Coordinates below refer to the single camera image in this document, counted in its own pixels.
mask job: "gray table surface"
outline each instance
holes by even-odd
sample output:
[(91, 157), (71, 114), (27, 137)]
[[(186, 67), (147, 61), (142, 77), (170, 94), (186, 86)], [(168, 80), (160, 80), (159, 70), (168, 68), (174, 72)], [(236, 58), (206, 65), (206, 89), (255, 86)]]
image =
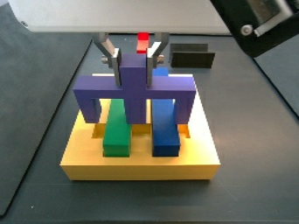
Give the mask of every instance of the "gray table surface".
[[(135, 51), (136, 36), (111, 39), (123, 52)], [(295, 114), (234, 38), (172, 36), (171, 42), (208, 43), (216, 53), (212, 69), (170, 69), (196, 80), (222, 162), (214, 180), (70, 181), (60, 168), (79, 111), (70, 90), (4, 223), (299, 222)], [(92, 46), (76, 75), (111, 72), (100, 55)]]

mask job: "block structure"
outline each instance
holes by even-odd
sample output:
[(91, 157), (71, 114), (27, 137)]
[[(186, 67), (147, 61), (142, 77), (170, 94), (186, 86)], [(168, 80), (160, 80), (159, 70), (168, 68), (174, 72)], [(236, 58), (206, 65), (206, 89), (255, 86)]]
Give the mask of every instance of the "block structure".
[(195, 83), (192, 77), (154, 76), (152, 85), (146, 85), (146, 55), (124, 54), (119, 67), (122, 87), (115, 77), (80, 76), (74, 93), (87, 123), (98, 123), (99, 99), (124, 99), (126, 120), (130, 124), (146, 123), (146, 99), (175, 99), (176, 124), (187, 124), (192, 112)]
[[(107, 111), (108, 103), (103, 103), (104, 115)], [(103, 157), (103, 137), (94, 137), (95, 126), (86, 123), (79, 112), (60, 161), (71, 180), (212, 179), (220, 161), (198, 95), (188, 123), (190, 137), (180, 133), (179, 157), (152, 157), (151, 131), (132, 131), (130, 157)]]

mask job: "wooden block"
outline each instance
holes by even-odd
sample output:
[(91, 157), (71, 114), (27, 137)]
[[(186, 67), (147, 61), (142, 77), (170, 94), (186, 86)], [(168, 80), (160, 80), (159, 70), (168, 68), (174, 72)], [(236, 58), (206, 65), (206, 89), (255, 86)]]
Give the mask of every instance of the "wooden block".
[(180, 133), (179, 157), (152, 157), (151, 135), (134, 132), (130, 157), (103, 157), (103, 138), (92, 138), (94, 128), (79, 113), (60, 161), (71, 180), (212, 179), (220, 167), (198, 95), (188, 123), (191, 138)]

